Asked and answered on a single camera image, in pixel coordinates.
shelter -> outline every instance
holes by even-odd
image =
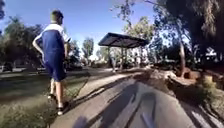
[[[147,40],[143,40],[140,38],[121,35],[116,33],[108,33],[100,42],[99,46],[107,46],[107,47],[120,47],[121,48],[121,69],[123,69],[124,63],[124,49],[125,49],[125,56],[127,58],[127,49],[129,48],[136,48],[136,47],[143,47],[148,44]]]

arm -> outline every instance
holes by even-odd
[[[43,56],[43,55],[44,55],[44,52],[43,52],[43,50],[40,48],[40,46],[39,46],[38,43],[37,43],[37,41],[38,41],[40,38],[41,38],[41,35],[37,36],[37,37],[34,39],[34,41],[33,41],[33,46],[34,46],[34,48],[36,48],[37,51],[39,51],[39,52],[42,54],[42,56]]]
[[[69,44],[68,43],[65,43],[64,44],[64,49],[65,49],[65,57],[67,58],[68,57],[68,52],[69,52]]]

blue sky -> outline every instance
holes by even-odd
[[[78,41],[81,48],[85,37],[92,37],[95,42],[94,53],[99,48],[98,42],[108,33],[123,33],[126,24],[116,18],[116,11],[110,11],[117,1],[122,0],[5,0],[5,18],[0,21],[0,29],[4,29],[9,16],[19,16],[26,25],[50,22],[50,13],[59,9],[64,14],[64,26],[72,39]],[[148,16],[153,22],[152,5],[138,3],[134,6],[131,19],[135,23],[141,16]]]

dry grass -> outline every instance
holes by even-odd
[[[89,74],[68,77],[67,98],[77,96]],[[49,78],[20,76],[2,79],[0,86],[0,128],[46,128],[56,117],[55,104],[45,96]]]

park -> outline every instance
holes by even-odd
[[[0,0],[0,128],[224,128],[224,2],[109,1]],[[32,44],[55,8],[72,37],[60,116]]]

